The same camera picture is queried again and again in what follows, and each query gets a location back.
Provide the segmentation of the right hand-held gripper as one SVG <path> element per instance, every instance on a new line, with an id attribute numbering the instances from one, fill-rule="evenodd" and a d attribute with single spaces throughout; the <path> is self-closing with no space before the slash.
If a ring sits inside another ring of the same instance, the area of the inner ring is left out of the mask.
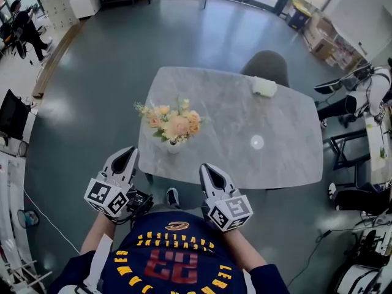
<path id="1" fill-rule="evenodd" d="M 208 219 L 222 232 L 241 227 L 254 214 L 249 200 L 239 189 L 234 189 L 234 183 L 226 172 L 204 163 L 199 168 L 199 177 L 207 197 Z"/>

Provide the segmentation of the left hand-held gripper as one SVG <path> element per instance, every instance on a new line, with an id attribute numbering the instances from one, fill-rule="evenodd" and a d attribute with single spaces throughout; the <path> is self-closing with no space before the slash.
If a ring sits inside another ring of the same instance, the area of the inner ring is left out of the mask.
<path id="1" fill-rule="evenodd" d="M 132 222 L 153 207 L 153 196 L 139 191 L 132 182 L 138 158 L 136 147 L 120 149 L 87 187 L 84 200 L 114 223 Z"/>

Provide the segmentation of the peach and yellow flowers bunch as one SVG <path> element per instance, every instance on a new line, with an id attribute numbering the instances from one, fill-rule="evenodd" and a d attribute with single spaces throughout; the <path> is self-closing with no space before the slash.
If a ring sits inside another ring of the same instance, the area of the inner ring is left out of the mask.
<path id="1" fill-rule="evenodd" d="M 134 108 L 153 131 L 154 138 L 172 145 L 185 143 L 197 135 L 205 120 L 190 108 L 189 99 L 181 99 L 179 96 L 173 106 L 134 102 Z"/>

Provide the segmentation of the person's right forearm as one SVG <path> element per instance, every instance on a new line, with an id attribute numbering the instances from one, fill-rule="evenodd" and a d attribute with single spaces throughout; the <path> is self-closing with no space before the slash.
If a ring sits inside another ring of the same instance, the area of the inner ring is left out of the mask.
<path id="1" fill-rule="evenodd" d="M 267 265 L 265 259 L 248 242 L 237 229 L 223 232 L 223 240 L 230 250 L 236 264 L 243 270 L 250 272 L 254 268 Z"/>

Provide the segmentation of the person's left forearm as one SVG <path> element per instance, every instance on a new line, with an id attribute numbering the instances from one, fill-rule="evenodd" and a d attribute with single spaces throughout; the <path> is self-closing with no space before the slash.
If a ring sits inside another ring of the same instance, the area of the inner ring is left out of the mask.
<path id="1" fill-rule="evenodd" d="M 107 235 L 113 239 L 115 231 L 116 225 L 105 214 L 99 213 L 82 244 L 80 255 L 96 251 L 102 237 Z"/>

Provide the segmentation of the person's dark shoe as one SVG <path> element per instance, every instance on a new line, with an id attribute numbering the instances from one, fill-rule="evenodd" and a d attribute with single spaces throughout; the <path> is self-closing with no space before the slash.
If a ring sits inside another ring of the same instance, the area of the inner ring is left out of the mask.
<path id="1" fill-rule="evenodd" d="M 180 209 L 178 191 L 171 187 L 166 192 L 166 202 L 169 207 Z"/>

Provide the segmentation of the grey marble table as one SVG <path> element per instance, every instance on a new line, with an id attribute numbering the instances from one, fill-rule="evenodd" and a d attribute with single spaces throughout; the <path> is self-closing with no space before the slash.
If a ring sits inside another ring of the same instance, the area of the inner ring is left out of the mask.
<path id="1" fill-rule="evenodd" d="M 176 154 L 153 130 L 140 128 L 138 167 L 143 173 L 197 184 L 203 163 L 228 173 L 242 189 L 280 189 L 317 183 L 323 172 L 323 140 L 314 101 L 278 86 L 271 98 L 253 93 L 251 78 L 188 67 L 161 67 L 148 105 L 190 100 L 203 118 L 200 132 Z"/>

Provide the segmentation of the person's navy printed jersey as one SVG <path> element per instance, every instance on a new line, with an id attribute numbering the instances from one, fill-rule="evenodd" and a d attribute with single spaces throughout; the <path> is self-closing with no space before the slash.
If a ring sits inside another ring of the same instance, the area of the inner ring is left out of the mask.
<path id="1" fill-rule="evenodd" d="M 185 211 L 148 213 L 104 257 L 95 287 L 98 248 L 71 258 L 48 294 L 247 294 L 246 274 L 256 294 L 289 294 L 276 265 L 241 269 L 222 234 Z"/>

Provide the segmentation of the black office chair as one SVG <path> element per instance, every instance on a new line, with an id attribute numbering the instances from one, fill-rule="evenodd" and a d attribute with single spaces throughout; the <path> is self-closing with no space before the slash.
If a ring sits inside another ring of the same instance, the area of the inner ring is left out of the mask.
<path id="1" fill-rule="evenodd" d="M 22 140 L 30 112 L 31 107 L 8 89 L 0 107 L 0 131 L 10 138 Z"/>

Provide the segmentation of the wooden boards stack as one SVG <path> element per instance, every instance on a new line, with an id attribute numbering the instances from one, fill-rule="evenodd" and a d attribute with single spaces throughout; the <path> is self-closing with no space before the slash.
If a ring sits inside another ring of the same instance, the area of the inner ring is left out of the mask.
<path id="1" fill-rule="evenodd" d="M 51 77 L 56 72 L 60 60 L 86 22 L 86 19 L 82 19 L 78 24 L 73 25 L 62 37 L 50 57 L 45 61 L 37 76 L 36 85 L 32 91 L 33 98 L 41 99 L 43 97 Z"/>

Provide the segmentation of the grey upholstered chair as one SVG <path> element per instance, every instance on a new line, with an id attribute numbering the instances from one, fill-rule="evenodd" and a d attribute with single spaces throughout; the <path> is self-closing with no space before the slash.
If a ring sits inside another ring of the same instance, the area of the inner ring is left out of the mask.
<path id="1" fill-rule="evenodd" d="M 286 60 L 275 51 L 259 51 L 242 68 L 240 74 L 264 78 L 287 88 L 290 87 Z"/>

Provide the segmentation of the white work desk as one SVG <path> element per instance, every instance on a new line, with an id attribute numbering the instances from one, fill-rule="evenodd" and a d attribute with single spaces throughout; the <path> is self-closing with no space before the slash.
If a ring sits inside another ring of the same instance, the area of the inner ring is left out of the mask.
<path id="1" fill-rule="evenodd" d="M 377 124 L 372 116 L 364 117 L 370 153 L 371 183 L 392 179 L 392 122 L 389 112 Z"/>

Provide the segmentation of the white locker cabinet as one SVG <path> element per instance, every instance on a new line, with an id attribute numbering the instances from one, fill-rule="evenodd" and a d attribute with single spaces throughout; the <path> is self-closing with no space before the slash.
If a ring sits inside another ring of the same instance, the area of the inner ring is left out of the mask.
<path id="1" fill-rule="evenodd" d="M 54 30 L 68 31 L 78 24 L 79 20 L 71 8 L 70 0 L 39 0 L 39 2 Z"/>

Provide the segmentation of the cardboard boxes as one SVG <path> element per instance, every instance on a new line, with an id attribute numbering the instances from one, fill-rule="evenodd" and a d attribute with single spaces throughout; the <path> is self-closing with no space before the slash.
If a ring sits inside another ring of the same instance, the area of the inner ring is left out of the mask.
<path id="1" fill-rule="evenodd" d="M 319 12 L 312 15 L 303 30 L 303 38 L 309 52 L 321 60 L 329 58 L 335 50 L 336 35 L 332 22 Z"/>

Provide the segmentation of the black metal frame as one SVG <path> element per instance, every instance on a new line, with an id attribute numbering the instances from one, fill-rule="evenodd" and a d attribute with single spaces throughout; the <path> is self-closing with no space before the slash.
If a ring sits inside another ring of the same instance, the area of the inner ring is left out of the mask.
<path id="1" fill-rule="evenodd" d="M 348 160 L 344 154 L 345 144 L 348 141 L 356 140 L 366 136 L 367 136 L 366 129 L 360 129 L 353 132 L 332 136 L 330 138 L 330 146 L 335 153 L 333 170 L 338 170 L 341 168 L 350 168 L 360 162 L 368 161 L 371 158 L 370 154 L 368 153 L 366 155 L 357 157 L 356 159 Z"/>

